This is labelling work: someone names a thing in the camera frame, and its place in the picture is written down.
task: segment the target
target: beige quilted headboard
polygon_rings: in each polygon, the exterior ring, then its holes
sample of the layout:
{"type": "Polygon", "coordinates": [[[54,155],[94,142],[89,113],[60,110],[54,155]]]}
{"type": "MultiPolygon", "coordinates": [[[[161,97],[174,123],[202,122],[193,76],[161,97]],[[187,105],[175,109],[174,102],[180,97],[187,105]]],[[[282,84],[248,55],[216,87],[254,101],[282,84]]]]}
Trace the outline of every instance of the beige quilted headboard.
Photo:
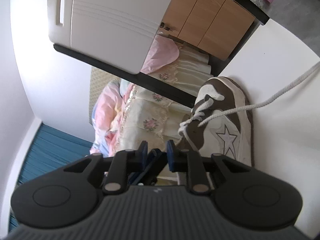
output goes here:
{"type": "Polygon", "coordinates": [[[91,114],[92,114],[94,104],[96,103],[103,88],[112,79],[116,79],[120,81],[120,78],[115,75],[112,75],[96,67],[91,67],[90,97],[89,97],[89,123],[90,124],[92,124],[91,114]]]}

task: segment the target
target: pink pillow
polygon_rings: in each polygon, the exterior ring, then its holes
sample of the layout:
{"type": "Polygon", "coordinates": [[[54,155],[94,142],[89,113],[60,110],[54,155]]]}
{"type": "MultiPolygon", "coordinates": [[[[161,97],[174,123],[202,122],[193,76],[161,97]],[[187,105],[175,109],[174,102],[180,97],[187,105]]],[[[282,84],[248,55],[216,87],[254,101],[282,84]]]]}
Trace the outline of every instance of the pink pillow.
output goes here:
{"type": "Polygon", "coordinates": [[[95,112],[95,129],[108,131],[111,122],[121,110],[122,97],[119,93],[119,82],[110,81],[101,92],[95,112]]]}
{"type": "Polygon", "coordinates": [[[179,48],[173,40],[156,35],[141,72],[152,73],[161,67],[174,62],[179,57],[179,48]]]}

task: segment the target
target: embroidered flower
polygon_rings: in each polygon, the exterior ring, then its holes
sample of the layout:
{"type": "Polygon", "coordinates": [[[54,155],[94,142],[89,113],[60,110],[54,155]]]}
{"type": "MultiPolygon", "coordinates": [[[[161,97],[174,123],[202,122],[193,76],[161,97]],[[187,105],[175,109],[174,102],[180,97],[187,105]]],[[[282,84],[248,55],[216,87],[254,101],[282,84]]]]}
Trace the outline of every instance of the embroidered flower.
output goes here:
{"type": "Polygon", "coordinates": [[[154,99],[156,102],[161,102],[162,99],[163,99],[163,96],[158,95],[158,94],[156,94],[156,93],[153,93],[153,94],[152,94],[152,97],[153,97],[153,99],[154,99]]]}
{"type": "Polygon", "coordinates": [[[170,78],[170,75],[168,73],[159,74],[159,78],[163,81],[166,81],[170,78]]]}
{"type": "Polygon", "coordinates": [[[154,118],[146,119],[143,121],[143,128],[150,132],[155,130],[158,125],[159,125],[159,122],[154,118]]]}

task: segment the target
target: wooden cabinet door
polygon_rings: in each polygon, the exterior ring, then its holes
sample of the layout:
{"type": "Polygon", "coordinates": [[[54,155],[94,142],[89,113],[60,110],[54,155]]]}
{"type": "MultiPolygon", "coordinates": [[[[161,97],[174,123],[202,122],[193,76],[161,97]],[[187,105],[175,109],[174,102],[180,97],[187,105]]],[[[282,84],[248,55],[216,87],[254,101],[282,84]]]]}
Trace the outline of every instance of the wooden cabinet door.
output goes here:
{"type": "Polygon", "coordinates": [[[167,33],[178,37],[196,1],[197,0],[171,0],[162,20],[171,30],[167,33]]]}
{"type": "Polygon", "coordinates": [[[233,0],[226,0],[198,48],[226,60],[245,32],[254,16],[233,0]]]}
{"type": "Polygon", "coordinates": [[[225,0],[197,0],[178,38],[198,46],[225,0]]]}

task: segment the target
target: star logo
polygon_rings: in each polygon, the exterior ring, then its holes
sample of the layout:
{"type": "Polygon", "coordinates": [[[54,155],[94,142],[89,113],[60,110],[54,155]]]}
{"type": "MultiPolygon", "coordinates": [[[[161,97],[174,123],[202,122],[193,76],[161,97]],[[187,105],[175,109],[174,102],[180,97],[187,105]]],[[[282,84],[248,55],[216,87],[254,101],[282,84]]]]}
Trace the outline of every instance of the star logo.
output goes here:
{"type": "Polygon", "coordinates": [[[223,155],[227,155],[228,150],[230,150],[234,159],[236,159],[236,150],[233,142],[237,138],[237,135],[230,134],[226,125],[224,125],[224,133],[216,132],[216,134],[223,140],[223,155]]]}

